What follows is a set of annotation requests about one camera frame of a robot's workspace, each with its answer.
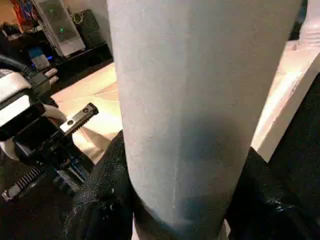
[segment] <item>white surface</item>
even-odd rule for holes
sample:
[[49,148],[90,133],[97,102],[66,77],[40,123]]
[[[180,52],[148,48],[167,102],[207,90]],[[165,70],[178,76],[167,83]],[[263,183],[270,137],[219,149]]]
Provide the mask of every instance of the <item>white surface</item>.
[[308,0],[307,14],[300,30],[300,45],[320,48],[320,1]]
[[12,72],[0,78],[0,103],[31,85],[18,72]]
[[0,127],[30,107],[28,95],[23,95],[13,103],[0,110]]
[[251,143],[267,162],[320,72],[319,51],[296,44],[286,45]]
[[299,6],[108,1],[130,179],[180,238],[218,236]]
[[110,141],[123,128],[115,65],[112,63],[77,83],[57,92],[52,98],[67,116],[73,116],[88,103],[99,110],[85,126],[73,134],[75,144],[97,163]]

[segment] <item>robotic arm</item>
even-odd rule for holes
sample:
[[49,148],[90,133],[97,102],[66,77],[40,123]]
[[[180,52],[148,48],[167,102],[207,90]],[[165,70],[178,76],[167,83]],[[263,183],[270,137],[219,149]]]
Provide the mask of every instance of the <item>robotic arm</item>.
[[89,103],[66,120],[58,108],[44,104],[41,89],[35,89],[35,84],[44,84],[38,84],[39,79],[49,80],[44,74],[23,72],[30,81],[7,69],[0,74],[0,146],[10,158],[33,166],[2,196],[6,201],[16,200],[45,175],[54,176],[55,184],[74,195],[88,178],[93,163],[74,145],[71,135],[98,109]]

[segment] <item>beige floor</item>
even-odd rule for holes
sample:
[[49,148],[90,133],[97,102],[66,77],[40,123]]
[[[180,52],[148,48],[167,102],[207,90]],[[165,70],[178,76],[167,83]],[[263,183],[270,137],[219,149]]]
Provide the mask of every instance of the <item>beige floor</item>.
[[73,135],[75,144],[97,163],[109,142],[122,129],[115,65],[103,67],[52,97],[67,117],[88,103],[98,108],[99,114]]
[[[314,59],[317,54],[293,51],[294,43],[287,43],[251,143],[266,161],[269,160],[288,127],[289,117],[293,117],[299,107],[299,101],[303,99],[308,85],[311,84],[308,79],[301,80],[301,75],[312,62],[308,59]],[[77,146],[95,163],[109,142],[122,129],[116,81],[115,64],[111,63],[52,96],[67,117],[74,115],[88,103],[93,103],[99,109],[99,114],[73,135]],[[296,91],[300,86],[306,86],[305,92]],[[296,100],[297,103],[288,110],[289,112],[284,112],[289,99]],[[287,119],[285,124],[280,116]],[[275,137],[270,134],[272,130],[277,133]],[[265,152],[261,150],[262,145],[267,145]]]

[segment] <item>electronic device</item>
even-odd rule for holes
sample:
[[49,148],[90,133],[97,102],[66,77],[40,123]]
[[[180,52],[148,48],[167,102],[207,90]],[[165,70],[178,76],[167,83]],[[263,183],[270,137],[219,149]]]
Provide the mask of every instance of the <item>electronic device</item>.
[[40,17],[43,31],[60,56],[86,48],[63,0],[33,0]]
[[47,117],[32,84],[17,72],[0,72],[0,142],[12,140],[20,162],[33,166],[3,192],[3,198],[8,202],[23,197],[45,176],[72,196],[94,164],[74,145],[71,135],[98,114],[98,109],[89,103],[66,122]]
[[82,21],[77,25],[79,34],[87,48],[92,49],[105,42],[99,24],[91,9],[81,11]]

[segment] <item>black fabric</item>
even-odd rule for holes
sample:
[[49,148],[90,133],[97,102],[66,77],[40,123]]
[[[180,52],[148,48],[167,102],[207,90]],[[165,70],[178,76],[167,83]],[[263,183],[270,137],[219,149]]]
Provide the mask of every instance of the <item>black fabric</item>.
[[318,240],[320,228],[251,148],[226,219],[235,240]]
[[320,223],[320,74],[294,115],[269,166]]
[[74,198],[63,239],[130,240],[132,209],[133,189],[121,131]]
[[[5,161],[4,182],[7,189],[31,167],[8,157]],[[54,187],[52,181],[52,178],[44,178],[15,203],[5,202],[0,196],[0,240],[61,238],[64,213],[71,207],[71,198]]]

